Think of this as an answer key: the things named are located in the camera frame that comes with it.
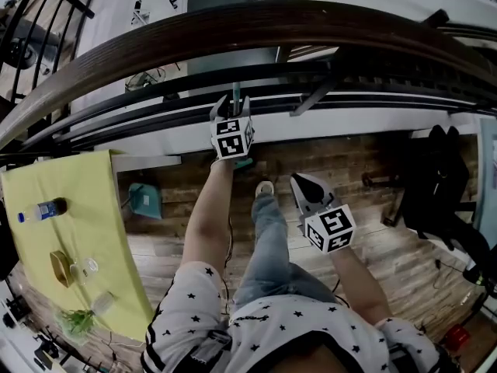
leg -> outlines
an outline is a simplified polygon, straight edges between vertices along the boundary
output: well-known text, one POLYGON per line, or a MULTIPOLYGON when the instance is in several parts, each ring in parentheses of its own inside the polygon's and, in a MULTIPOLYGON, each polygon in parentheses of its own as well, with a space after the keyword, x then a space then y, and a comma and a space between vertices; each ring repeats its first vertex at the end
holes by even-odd
POLYGON ((297 295, 313 298, 320 302, 336 302, 331 289, 297 264, 290 263, 291 289, 297 295))
POLYGON ((233 184, 231 160, 221 160, 210 168, 186 227, 181 264, 203 261, 223 276, 229 244, 228 212, 233 184))
POLYGON ((287 222, 271 193, 260 193, 252 205, 256 244, 240 288, 235 310, 268 295, 283 294, 290 282, 287 222))

yellow cloth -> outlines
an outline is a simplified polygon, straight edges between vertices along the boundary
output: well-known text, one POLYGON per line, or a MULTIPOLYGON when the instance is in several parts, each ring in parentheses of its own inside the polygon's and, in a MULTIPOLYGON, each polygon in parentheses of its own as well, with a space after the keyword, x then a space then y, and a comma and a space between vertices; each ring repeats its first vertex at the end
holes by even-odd
POLYGON ((97 322, 113 332, 143 341, 153 311, 134 265, 116 198, 108 151, 32 164, 2 173, 5 208, 28 281, 63 309, 89 309, 105 291, 111 308, 97 322), (30 204, 63 197, 68 211, 43 221, 19 223, 30 204), (50 252, 60 250, 99 265, 85 285, 65 288, 55 278, 50 252))

person's arm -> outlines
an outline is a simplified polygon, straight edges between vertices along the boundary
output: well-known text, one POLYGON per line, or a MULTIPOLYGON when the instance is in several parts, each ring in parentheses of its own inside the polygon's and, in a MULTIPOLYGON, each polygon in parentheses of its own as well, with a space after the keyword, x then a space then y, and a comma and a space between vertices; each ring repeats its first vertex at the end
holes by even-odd
POLYGON ((380 284, 350 247, 335 251, 331 258, 350 308, 371 325, 392 316, 380 284))
POLYGON ((228 214, 233 167, 231 160, 221 160, 212 165, 186 227, 182 265, 190 261, 203 261, 223 275, 229 243, 228 214))

wooden handrail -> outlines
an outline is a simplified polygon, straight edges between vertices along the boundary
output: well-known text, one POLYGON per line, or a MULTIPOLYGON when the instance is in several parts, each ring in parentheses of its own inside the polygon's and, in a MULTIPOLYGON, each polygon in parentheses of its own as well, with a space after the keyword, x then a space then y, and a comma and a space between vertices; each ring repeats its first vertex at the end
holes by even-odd
POLYGON ((0 148, 74 99, 129 75, 208 54, 280 45, 382 47, 438 61, 497 86, 497 71, 452 37, 354 5, 271 1, 164 19, 101 44, 34 89, 0 123, 0 148))

shoe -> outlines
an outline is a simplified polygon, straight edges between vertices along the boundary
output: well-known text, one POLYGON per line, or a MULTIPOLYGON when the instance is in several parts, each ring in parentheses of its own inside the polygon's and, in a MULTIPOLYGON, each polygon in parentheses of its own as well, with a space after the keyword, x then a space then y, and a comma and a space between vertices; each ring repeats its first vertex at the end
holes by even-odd
POLYGON ((274 195, 273 183, 271 181, 261 181, 255 189, 255 197, 258 197, 260 193, 271 193, 274 195))

